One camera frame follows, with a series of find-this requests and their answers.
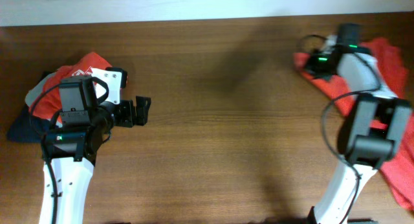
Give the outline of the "orange soccer t-shirt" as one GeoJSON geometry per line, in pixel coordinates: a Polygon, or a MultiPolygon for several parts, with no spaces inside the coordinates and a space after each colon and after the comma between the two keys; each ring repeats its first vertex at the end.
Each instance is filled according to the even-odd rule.
{"type": "MultiPolygon", "coordinates": [[[[396,129],[396,121],[402,120],[402,128],[405,128],[401,136],[398,152],[395,156],[380,168],[395,201],[406,210],[413,212],[413,106],[405,98],[406,83],[408,81],[408,69],[402,61],[400,48],[392,45],[387,38],[379,37],[363,42],[360,46],[368,48],[377,61],[379,76],[387,85],[387,88],[397,97],[386,100],[378,98],[377,119],[372,121],[371,127],[391,133],[391,128],[396,129]]],[[[329,81],[313,78],[305,72],[305,64],[311,58],[310,53],[293,53],[294,66],[299,73],[312,83],[330,100],[351,92],[350,85],[338,75],[334,75],[329,81]]],[[[355,104],[356,97],[350,96],[335,101],[336,107],[342,116],[347,117],[355,104]]]]}

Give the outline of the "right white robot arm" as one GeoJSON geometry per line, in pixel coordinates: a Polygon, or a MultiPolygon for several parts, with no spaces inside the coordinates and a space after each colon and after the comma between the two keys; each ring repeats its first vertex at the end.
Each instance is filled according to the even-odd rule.
{"type": "Polygon", "coordinates": [[[348,87],[334,95],[321,114],[321,135],[338,165],[322,199],[311,208],[307,223],[348,223],[365,184],[396,157],[412,108],[386,85],[367,48],[336,44],[311,54],[304,71],[317,82],[342,78],[348,87]],[[327,135],[327,116],[346,98],[353,103],[336,144],[332,144],[327,135]]]}

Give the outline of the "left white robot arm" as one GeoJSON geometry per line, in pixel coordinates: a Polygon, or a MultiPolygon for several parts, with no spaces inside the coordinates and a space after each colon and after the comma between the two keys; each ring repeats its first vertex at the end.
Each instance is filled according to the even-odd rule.
{"type": "Polygon", "coordinates": [[[123,100],[126,84],[127,71],[108,67],[55,85],[61,109],[41,134],[45,186],[40,223],[82,223],[98,149],[109,141],[115,126],[147,123],[151,99],[123,100]]]}

